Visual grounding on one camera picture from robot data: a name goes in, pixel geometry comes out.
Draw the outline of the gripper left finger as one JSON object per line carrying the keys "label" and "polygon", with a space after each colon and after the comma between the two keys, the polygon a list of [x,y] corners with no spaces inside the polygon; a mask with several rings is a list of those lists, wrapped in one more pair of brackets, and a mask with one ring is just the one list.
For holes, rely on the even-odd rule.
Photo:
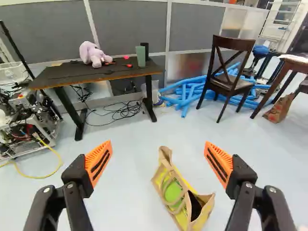
{"label": "gripper left finger", "polygon": [[70,229],[91,231],[84,199],[90,198],[100,176],[112,156],[111,141],[105,141],[88,154],[80,154],[62,173],[63,185],[47,185],[39,189],[28,213],[25,231],[55,231],[63,209]]}

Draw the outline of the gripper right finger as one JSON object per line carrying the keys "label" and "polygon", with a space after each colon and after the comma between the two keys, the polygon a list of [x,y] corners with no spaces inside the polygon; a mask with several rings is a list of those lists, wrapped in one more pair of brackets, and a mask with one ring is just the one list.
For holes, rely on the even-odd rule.
{"label": "gripper right finger", "polygon": [[248,230],[253,210],[258,212],[263,231],[296,230],[283,192],[271,185],[256,186],[257,173],[239,155],[229,155],[206,141],[204,156],[227,196],[235,201],[227,231]]}

